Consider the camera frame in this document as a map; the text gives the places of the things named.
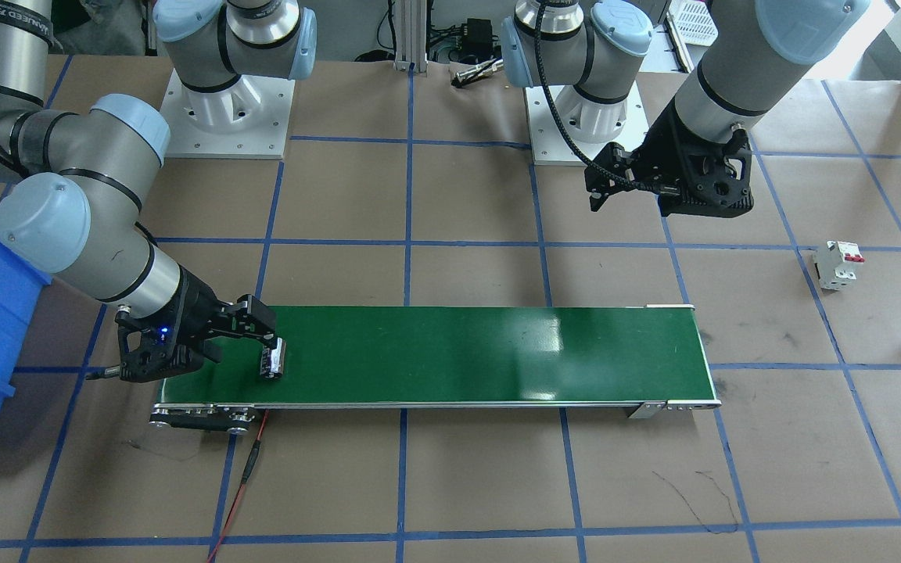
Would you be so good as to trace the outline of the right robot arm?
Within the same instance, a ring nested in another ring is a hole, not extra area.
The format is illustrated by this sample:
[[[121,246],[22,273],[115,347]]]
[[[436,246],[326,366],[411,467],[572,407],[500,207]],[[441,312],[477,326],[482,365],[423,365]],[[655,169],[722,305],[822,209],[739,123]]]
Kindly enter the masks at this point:
[[[83,115],[46,108],[41,75],[56,45],[49,1],[0,1],[0,242],[37,270],[115,307],[120,361],[94,374],[152,382],[221,360],[218,336],[262,345],[282,377],[278,318],[251,295],[218,299],[160,249],[138,217],[171,128],[150,104],[108,94]]]

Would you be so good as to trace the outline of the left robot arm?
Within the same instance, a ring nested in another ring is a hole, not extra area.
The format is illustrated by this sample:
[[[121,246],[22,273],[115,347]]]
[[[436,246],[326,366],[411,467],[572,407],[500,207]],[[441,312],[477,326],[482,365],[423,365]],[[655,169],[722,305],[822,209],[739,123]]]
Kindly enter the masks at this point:
[[[512,85],[537,87],[585,164],[590,209],[650,192],[660,213],[734,218],[754,207],[750,131],[867,11],[866,1],[708,1],[716,39],[635,149],[615,142],[654,29],[629,1],[519,1],[501,25]],[[553,86],[562,86],[557,97]]]

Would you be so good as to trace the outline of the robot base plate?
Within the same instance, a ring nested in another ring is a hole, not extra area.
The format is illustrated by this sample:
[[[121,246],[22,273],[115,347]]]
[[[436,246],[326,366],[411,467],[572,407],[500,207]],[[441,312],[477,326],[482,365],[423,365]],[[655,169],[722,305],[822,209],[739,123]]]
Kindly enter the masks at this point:
[[[585,156],[594,158],[609,142],[623,150],[635,150],[646,138],[648,122],[636,82],[628,96],[616,104],[600,104],[583,99],[573,86],[550,86],[555,108],[569,137]],[[523,89],[528,110],[530,144],[536,165],[580,167],[583,161],[562,139],[540,87]]]
[[[166,158],[282,160],[296,82],[243,75],[215,93],[186,88],[173,71],[161,114],[171,126]]]

